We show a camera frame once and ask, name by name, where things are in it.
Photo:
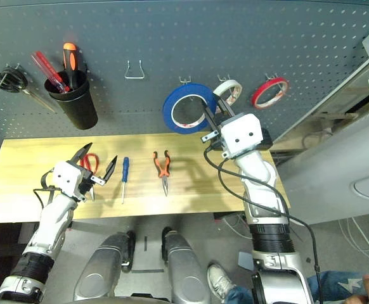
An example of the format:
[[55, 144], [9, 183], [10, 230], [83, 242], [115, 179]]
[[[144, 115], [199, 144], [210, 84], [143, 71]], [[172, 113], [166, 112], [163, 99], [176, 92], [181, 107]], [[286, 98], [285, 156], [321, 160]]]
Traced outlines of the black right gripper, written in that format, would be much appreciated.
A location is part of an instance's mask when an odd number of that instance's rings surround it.
[[[221, 97], [216, 95], [217, 106], [222, 113], [230, 117], [234, 117], [235, 114], [231, 109], [230, 105]], [[218, 126], [215, 121], [216, 105], [210, 107], [207, 102], [202, 101], [202, 106], [204, 108], [204, 116], [208, 124], [210, 125], [212, 132], [201, 137], [201, 141], [209, 143], [207, 149], [223, 149], [223, 144], [221, 140], [221, 134], [218, 131]]]

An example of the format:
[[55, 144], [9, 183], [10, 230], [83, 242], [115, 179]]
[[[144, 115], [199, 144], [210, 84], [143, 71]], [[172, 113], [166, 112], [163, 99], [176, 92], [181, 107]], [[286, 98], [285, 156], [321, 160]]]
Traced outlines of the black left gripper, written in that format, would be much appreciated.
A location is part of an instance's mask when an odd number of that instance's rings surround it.
[[[87, 155], [88, 151], [90, 150], [92, 146], [92, 143], [88, 143], [84, 145], [82, 148], [80, 148], [71, 158], [71, 163], [77, 164], [80, 160], [83, 160], [83, 158]], [[90, 170], [84, 170], [82, 173], [82, 180], [81, 183], [78, 186], [78, 190], [82, 195], [89, 194], [89, 197], [91, 200], [95, 199], [94, 194], [94, 185], [100, 185], [104, 186], [108, 180], [111, 178], [111, 175], [113, 174], [115, 170], [115, 166], [117, 163], [118, 156], [116, 155], [112, 161], [108, 164], [108, 167], [106, 168], [106, 172], [103, 178], [95, 176], [92, 171]]]

